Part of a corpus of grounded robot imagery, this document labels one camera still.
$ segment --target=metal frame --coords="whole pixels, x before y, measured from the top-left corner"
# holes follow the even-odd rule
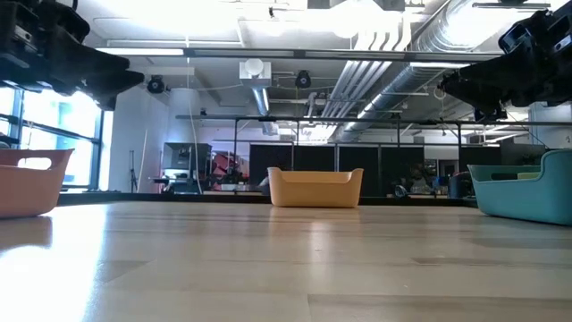
[[[189,120],[188,115],[176,115],[177,120]],[[366,119],[366,118],[351,118],[351,117],[294,117],[294,116],[225,116],[225,115],[198,115],[193,116],[194,120],[218,120],[218,121],[259,121],[259,122],[312,122],[312,123],[384,123],[384,124],[398,124],[398,123],[416,123],[418,125],[540,125],[540,126],[572,126],[572,122],[475,122],[475,121],[448,121],[448,120],[409,120],[409,119]]]
[[[177,115],[175,116],[177,119],[189,119],[189,116],[186,115]],[[334,146],[334,168],[335,171],[339,171],[340,167],[340,160],[339,160],[339,146],[340,145],[367,145],[367,146],[377,146],[378,148],[378,163],[379,163],[379,177],[382,177],[382,167],[381,167],[381,157],[382,157],[382,147],[383,146],[397,146],[397,148],[401,147],[427,147],[427,146],[438,146],[438,147],[458,147],[458,159],[460,160],[460,152],[461,148],[463,147],[482,147],[482,144],[470,144],[470,143],[462,143],[462,135],[461,129],[462,125],[464,124],[480,124],[480,125],[545,125],[545,126],[570,126],[572,127],[572,122],[487,122],[487,123],[476,123],[472,121],[443,121],[443,120],[401,120],[401,119],[357,119],[357,118],[319,118],[319,117],[272,117],[272,116],[200,116],[198,119],[203,120],[234,120],[234,138],[231,141],[234,145],[234,154],[236,156],[236,149],[238,142],[247,142],[250,145],[252,143],[264,143],[264,144],[272,144],[272,143],[279,143],[279,144],[288,144],[290,143],[292,146],[292,154],[291,154],[291,166],[292,170],[295,170],[295,147],[299,145],[299,135],[297,134],[296,140],[238,140],[238,132],[239,132],[239,121],[248,120],[248,121],[259,121],[259,122],[278,122],[278,121],[287,121],[287,122],[295,122],[297,125],[297,133],[299,133],[299,126],[300,122],[312,122],[312,123],[346,123],[346,122],[357,122],[357,123],[390,123],[390,124],[397,124],[395,128],[395,133],[397,136],[397,142],[331,142],[330,145]],[[457,126],[457,132],[454,132],[451,128],[450,131],[457,136],[457,143],[405,143],[401,142],[400,135],[401,135],[401,124],[408,123],[413,124],[420,124],[420,125],[441,125],[441,124],[451,124]],[[218,142],[226,142],[230,140],[215,140]]]
[[[481,63],[501,54],[481,53],[429,53],[404,51],[366,51],[340,49],[295,49],[295,48],[200,48],[161,47],[180,50],[180,55],[148,55],[145,57],[187,57],[187,58],[260,58],[260,59],[319,59],[368,62],[419,62],[419,63]]]

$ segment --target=yellow basket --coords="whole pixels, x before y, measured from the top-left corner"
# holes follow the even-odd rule
[[[364,169],[352,172],[281,171],[268,168],[270,196],[277,207],[355,208]]]

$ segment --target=black curtain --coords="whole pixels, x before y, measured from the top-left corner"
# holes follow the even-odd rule
[[[468,171],[467,165],[501,165],[501,148],[463,147],[458,153],[460,172]]]
[[[413,172],[423,169],[425,150],[423,148],[382,148],[382,195],[393,194],[395,185],[411,182]]]
[[[361,195],[365,197],[379,197],[377,148],[340,147],[340,171],[350,172],[358,168],[364,169]]]
[[[276,166],[282,170],[291,170],[292,146],[251,145],[250,146],[250,184],[258,185],[268,175],[268,168]]]
[[[334,171],[334,148],[296,146],[294,148],[295,171]]]

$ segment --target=orange basket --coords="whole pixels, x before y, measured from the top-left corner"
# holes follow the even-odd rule
[[[38,216],[57,205],[73,149],[0,150],[0,218]],[[46,170],[18,167],[25,158],[47,158]]]
[[[268,168],[270,196],[277,207],[355,208],[364,169],[352,172],[281,171]]]

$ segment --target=teal basket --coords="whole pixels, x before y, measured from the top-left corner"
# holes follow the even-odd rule
[[[469,165],[486,215],[572,225],[572,150],[544,154],[540,166]],[[506,178],[526,178],[495,180]]]

